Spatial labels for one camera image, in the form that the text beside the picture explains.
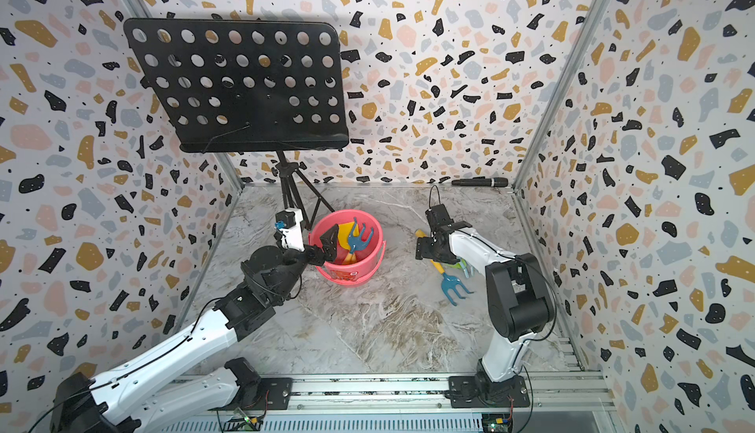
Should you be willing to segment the yellow toy shovel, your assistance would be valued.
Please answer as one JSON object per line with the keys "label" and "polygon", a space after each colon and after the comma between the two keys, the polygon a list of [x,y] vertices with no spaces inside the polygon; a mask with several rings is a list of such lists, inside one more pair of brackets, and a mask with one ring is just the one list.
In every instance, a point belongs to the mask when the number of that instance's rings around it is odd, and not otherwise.
{"label": "yellow toy shovel", "polygon": [[349,243],[349,236],[352,234],[352,230],[354,229],[354,223],[348,223],[348,224],[339,224],[338,225],[338,243],[341,248],[343,248],[346,253],[343,257],[341,264],[342,265],[348,265],[351,262],[352,256],[351,256],[351,245]]}

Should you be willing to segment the teal rake yellow handle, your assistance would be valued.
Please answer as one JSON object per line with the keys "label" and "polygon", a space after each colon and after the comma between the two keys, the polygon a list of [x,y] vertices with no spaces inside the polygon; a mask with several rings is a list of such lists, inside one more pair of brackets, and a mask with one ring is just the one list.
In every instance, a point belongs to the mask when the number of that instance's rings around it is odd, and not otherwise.
{"label": "teal rake yellow handle", "polygon": [[354,264],[357,261],[356,252],[366,249],[371,243],[375,230],[370,228],[369,234],[365,236],[366,230],[366,224],[359,226],[358,221],[354,220],[352,229],[347,237],[349,251],[343,260],[345,265]]}

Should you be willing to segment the teal fork yellow handle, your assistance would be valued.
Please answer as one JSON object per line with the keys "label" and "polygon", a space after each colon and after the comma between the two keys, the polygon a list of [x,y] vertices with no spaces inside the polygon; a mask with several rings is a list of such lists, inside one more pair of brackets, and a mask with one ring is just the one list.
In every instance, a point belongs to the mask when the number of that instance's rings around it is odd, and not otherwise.
{"label": "teal fork yellow handle", "polygon": [[442,264],[432,260],[431,263],[433,264],[434,268],[440,273],[442,276],[442,282],[440,283],[440,287],[442,288],[442,292],[446,296],[448,302],[452,306],[457,306],[457,301],[466,299],[466,295],[473,295],[473,291],[470,291],[467,289],[466,285],[458,279],[456,276],[450,275],[450,273],[446,272],[446,269],[444,269],[444,266]]}

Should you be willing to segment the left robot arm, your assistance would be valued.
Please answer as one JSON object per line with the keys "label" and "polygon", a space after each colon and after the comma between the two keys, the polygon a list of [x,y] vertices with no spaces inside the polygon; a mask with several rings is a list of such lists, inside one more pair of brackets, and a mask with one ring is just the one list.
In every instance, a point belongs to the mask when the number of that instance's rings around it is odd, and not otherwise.
{"label": "left robot arm", "polygon": [[207,303],[189,327],[115,368],[94,377],[76,373],[57,388],[50,410],[52,432],[155,432],[201,411],[266,405],[260,374],[243,357],[226,361],[203,378],[175,385],[174,380],[200,361],[245,340],[292,299],[309,266],[337,256],[338,227],[319,245],[263,246],[241,265],[243,281]]}

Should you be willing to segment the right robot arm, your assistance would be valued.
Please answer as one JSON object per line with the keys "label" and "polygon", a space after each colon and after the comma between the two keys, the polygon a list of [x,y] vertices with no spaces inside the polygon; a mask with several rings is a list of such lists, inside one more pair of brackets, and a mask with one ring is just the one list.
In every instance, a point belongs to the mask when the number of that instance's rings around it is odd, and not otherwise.
{"label": "right robot arm", "polygon": [[550,286],[539,271],[537,258],[495,245],[470,224],[454,221],[442,204],[429,207],[426,217],[431,234],[418,234],[416,258],[431,261],[442,274],[442,290],[451,303],[471,291],[446,273],[447,266],[460,263],[463,271],[484,276],[489,319],[495,330],[472,385],[463,387],[457,382],[449,388],[449,398],[458,407],[514,407],[518,400],[526,402],[523,358],[532,344],[546,340],[543,331],[556,320]]}

